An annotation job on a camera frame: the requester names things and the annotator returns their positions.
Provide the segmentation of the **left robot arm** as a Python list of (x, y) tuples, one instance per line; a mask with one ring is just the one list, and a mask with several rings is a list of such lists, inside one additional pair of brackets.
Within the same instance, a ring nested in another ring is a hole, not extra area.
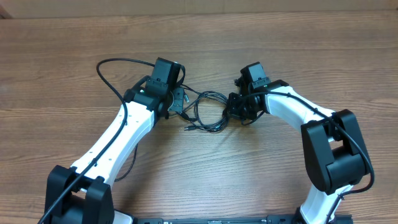
[(40, 223), (134, 223), (114, 207), (112, 188), (123, 164), (160, 118), (169, 117), (185, 67), (158, 58), (151, 75), (125, 94), (121, 108), (91, 149), (69, 168), (57, 165), (47, 178), (45, 211)]

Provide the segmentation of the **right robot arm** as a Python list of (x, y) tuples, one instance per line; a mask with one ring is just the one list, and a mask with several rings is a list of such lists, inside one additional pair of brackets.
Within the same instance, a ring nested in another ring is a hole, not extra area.
[(225, 115), (249, 125), (267, 113), (298, 130), (312, 183), (294, 214), (268, 215), (265, 223), (352, 223), (351, 215), (337, 215), (336, 209), (345, 196), (374, 184), (374, 169), (354, 113), (323, 108), (287, 82), (271, 81), (259, 62), (240, 73), (234, 82), (239, 91), (229, 94)]

